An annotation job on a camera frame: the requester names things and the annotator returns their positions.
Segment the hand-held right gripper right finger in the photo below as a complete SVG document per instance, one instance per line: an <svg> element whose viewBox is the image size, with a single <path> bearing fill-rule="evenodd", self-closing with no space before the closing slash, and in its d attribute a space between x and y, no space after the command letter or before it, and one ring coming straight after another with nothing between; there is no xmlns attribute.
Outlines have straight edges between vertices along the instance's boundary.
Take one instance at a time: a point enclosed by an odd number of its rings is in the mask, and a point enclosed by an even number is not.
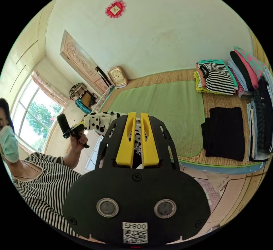
<svg viewBox="0 0 273 250"><path fill-rule="evenodd" d="M159 164L159 156L153 136L151 122L147 113L140 114L142 166L151 167Z"/></svg>

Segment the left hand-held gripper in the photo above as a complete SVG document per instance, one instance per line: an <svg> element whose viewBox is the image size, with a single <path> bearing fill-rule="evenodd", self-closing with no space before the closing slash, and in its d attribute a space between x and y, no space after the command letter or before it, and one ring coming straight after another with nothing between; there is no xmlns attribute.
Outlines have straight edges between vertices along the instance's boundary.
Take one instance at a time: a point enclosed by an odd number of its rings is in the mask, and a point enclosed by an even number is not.
<svg viewBox="0 0 273 250"><path fill-rule="evenodd" d="M84 131L84 129L85 129L85 123L84 121L81 121L75 124L73 127L71 127L69 129L69 133L71 136L75 137L77 141L79 142L79 139L81 138L82 132Z"/></svg>

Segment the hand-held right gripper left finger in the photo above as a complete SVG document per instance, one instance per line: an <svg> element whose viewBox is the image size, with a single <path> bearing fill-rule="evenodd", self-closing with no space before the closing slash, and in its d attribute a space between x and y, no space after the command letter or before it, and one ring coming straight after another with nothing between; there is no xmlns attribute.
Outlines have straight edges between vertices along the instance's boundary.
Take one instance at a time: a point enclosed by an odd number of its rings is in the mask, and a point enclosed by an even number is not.
<svg viewBox="0 0 273 250"><path fill-rule="evenodd" d="M125 118L125 124L116 163L122 167L132 167L135 147L136 112L130 112Z"/></svg>

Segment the person's left hand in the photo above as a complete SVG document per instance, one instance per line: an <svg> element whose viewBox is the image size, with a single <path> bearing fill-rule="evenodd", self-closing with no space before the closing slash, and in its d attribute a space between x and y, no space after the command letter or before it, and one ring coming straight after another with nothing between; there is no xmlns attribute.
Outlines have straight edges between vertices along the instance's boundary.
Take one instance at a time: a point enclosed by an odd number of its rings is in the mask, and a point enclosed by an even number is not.
<svg viewBox="0 0 273 250"><path fill-rule="evenodd" d="M70 136L70 142L71 142L71 149L73 152L80 152L83 148L84 145L87 144L88 139L86 135L84 134L84 131L79 133L79 138L74 136Z"/></svg>

